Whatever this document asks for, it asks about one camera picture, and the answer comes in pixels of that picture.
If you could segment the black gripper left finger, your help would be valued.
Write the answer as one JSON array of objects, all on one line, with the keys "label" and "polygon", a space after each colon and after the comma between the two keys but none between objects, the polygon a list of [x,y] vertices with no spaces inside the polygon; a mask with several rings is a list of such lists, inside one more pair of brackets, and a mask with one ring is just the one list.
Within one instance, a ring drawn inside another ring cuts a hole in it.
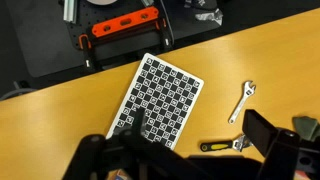
[{"label": "black gripper left finger", "polygon": [[124,125],[119,130],[116,130],[113,134],[113,140],[118,143],[139,142],[144,139],[145,130],[145,108],[138,108],[134,113],[132,124]]}]

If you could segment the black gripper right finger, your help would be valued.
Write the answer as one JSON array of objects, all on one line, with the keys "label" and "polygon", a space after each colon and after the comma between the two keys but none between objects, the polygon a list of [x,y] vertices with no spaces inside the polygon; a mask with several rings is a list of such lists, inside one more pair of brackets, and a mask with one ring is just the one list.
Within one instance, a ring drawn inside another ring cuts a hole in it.
[{"label": "black gripper right finger", "polygon": [[273,139],[278,134],[277,128],[253,109],[245,111],[242,131],[262,156],[267,155]]}]

